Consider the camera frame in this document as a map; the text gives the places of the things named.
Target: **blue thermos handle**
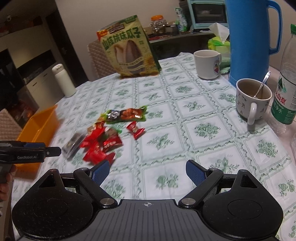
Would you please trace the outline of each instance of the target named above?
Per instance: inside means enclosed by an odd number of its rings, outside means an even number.
[[[279,35],[278,35],[278,42],[277,42],[277,45],[275,48],[270,48],[269,47],[269,54],[275,54],[279,51],[279,48],[281,46],[281,32],[282,32],[282,29],[283,29],[283,23],[282,23],[282,16],[281,16],[281,7],[275,2],[275,1],[272,1],[272,0],[267,0],[267,7],[271,7],[273,9],[275,9],[278,14],[279,14]]]

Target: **cup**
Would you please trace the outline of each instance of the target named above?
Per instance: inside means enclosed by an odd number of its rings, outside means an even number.
[[[195,67],[198,77],[212,80],[219,76],[222,56],[214,50],[199,50],[194,52]]]
[[[264,85],[257,94],[257,98],[253,98],[260,85],[261,82],[254,79],[240,79],[237,81],[237,111],[241,116],[248,119],[248,125],[253,125],[255,120],[263,117],[272,97],[270,88]]]

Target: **finger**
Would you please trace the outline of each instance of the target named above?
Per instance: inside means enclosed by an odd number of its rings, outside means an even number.
[[[8,195],[6,193],[0,192],[0,200],[7,201]]]
[[[12,165],[9,172],[14,176],[15,173],[17,172],[17,166],[16,165]]]
[[[8,183],[0,184],[0,191],[3,193],[8,193],[9,192],[9,184]]]
[[[6,181],[9,183],[13,180],[13,175],[11,173],[7,173],[6,175]]]

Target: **bottle label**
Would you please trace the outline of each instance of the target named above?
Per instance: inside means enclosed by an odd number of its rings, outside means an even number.
[[[285,79],[282,74],[279,76],[271,113],[285,125],[291,124],[296,115],[296,84]]]

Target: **thermos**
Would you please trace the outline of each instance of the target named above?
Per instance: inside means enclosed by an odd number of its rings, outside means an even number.
[[[52,68],[52,72],[64,95],[67,98],[74,95],[76,92],[76,88],[73,85],[68,72],[64,69],[64,66],[62,64],[57,64]]]
[[[231,49],[229,81],[233,86],[242,78],[263,81],[269,67],[269,55],[277,53],[281,45],[281,8],[271,0],[225,0],[225,4]],[[270,7],[279,14],[276,48],[270,48]]]

